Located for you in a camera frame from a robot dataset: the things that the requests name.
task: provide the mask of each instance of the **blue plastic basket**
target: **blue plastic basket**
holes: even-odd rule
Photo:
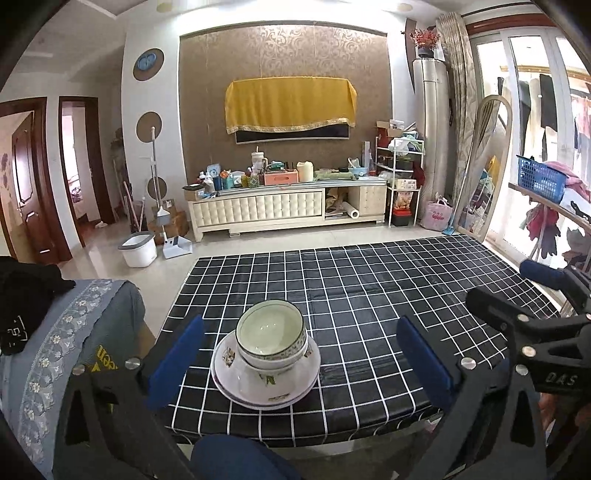
[[[519,159],[517,184],[551,202],[560,203],[567,176],[531,158],[520,155],[517,155],[517,158]]]

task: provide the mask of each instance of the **pink bag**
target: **pink bag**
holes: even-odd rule
[[[429,202],[427,205],[421,226],[428,230],[443,232],[447,228],[452,212],[453,208],[447,204],[447,200],[438,196],[435,202]]]

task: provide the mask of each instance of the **grid pattern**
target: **grid pattern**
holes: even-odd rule
[[[202,315],[207,333],[176,401],[161,418],[179,441],[227,433],[272,447],[341,442],[407,427],[436,410],[397,344],[400,316],[418,316],[457,355],[490,365],[503,357],[501,334],[463,304],[474,287],[504,295],[538,317],[557,315],[531,283],[467,236],[201,258],[160,338],[187,315]],[[304,399],[257,412],[224,397],[209,365],[214,347],[236,329],[242,313],[265,299],[287,300],[300,309],[322,365]]]

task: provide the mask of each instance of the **white ceramic bowl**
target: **white ceramic bowl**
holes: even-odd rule
[[[300,311],[284,300],[257,303],[242,314],[236,327],[240,348],[248,358],[260,360],[288,359],[301,350],[306,338]]]
[[[238,344],[238,355],[242,357],[249,367],[252,367],[254,370],[264,375],[278,375],[285,372],[304,356],[306,350],[308,350],[307,333],[304,345],[294,355],[279,360],[264,360],[251,356],[240,347],[240,344]]]

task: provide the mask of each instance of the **plate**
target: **plate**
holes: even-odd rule
[[[214,350],[210,371],[218,389],[230,400],[254,410],[276,410],[310,392],[320,372],[320,350],[309,337],[306,353],[292,368],[277,375],[262,375],[238,354],[234,331]]]

